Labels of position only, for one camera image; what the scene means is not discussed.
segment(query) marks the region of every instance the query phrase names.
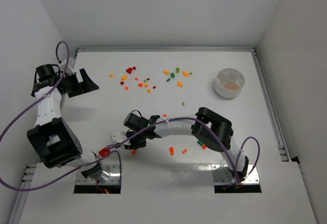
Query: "rectangular opening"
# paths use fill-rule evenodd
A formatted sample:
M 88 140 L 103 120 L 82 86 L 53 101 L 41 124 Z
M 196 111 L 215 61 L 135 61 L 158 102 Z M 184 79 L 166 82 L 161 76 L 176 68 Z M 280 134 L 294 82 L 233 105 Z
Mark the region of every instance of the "rectangular opening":
M 75 185 L 74 193 L 120 194 L 120 186 Z
M 261 193 L 260 185 L 215 186 L 215 193 Z

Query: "metal mounting plate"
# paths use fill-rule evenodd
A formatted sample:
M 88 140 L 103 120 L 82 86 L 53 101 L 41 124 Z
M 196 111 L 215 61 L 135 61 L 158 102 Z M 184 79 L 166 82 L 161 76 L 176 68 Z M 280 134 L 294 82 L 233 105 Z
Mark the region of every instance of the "metal mounting plate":
M 99 186 L 119 186 L 120 185 L 120 167 L 118 164 L 103 164 L 103 169 L 108 174 L 109 178 L 105 183 L 99 183 Z M 96 186 L 97 182 L 93 179 L 87 178 L 77 172 L 76 186 Z
M 248 172 L 252 169 L 253 164 L 249 164 Z M 212 164 L 214 184 L 215 186 L 229 185 L 232 183 L 233 177 L 228 170 L 227 164 Z M 242 185 L 260 185 L 260 179 L 256 168 L 253 172 L 246 176 L 242 181 Z

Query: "green lego brick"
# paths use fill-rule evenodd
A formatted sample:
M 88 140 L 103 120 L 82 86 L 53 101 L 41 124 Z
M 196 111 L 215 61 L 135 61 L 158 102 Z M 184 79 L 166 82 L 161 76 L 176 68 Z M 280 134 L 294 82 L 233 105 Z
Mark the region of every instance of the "green lego brick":
M 199 144 L 200 146 L 203 146 L 203 145 L 204 145 L 201 141 L 198 141 L 198 144 Z

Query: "white bowl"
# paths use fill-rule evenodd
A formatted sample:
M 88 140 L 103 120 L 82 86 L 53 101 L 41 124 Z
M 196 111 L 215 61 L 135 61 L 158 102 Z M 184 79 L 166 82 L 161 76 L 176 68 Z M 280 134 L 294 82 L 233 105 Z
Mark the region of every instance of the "white bowl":
M 245 78 L 238 70 L 232 68 L 222 69 L 215 79 L 215 90 L 224 98 L 234 98 L 242 90 Z

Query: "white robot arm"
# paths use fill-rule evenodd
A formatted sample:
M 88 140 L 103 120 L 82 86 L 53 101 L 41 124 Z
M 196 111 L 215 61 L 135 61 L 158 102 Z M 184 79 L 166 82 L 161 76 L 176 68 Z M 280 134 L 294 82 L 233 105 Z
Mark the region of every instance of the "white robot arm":
M 80 69 L 83 81 L 78 82 L 70 59 L 65 77 L 56 89 L 48 94 L 37 107 L 37 120 L 34 128 L 27 131 L 27 137 L 38 153 L 42 162 L 48 168 L 62 167 L 64 165 L 79 167 L 94 162 L 97 155 L 93 152 L 83 153 L 82 146 L 61 117 L 60 100 L 64 94 L 74 97 L 99 89 L 92 82 L 84 69 Z M 32 96 L 40 99 L 54 86 L 60 76 L 60 72 L 66 65 L 66 60 L 55 72 L 52 64 L 41 65 L 36 68 Z M 84 177 L 91 177 L 97 180 L 102 173 L 101 163 L 82 168 Z

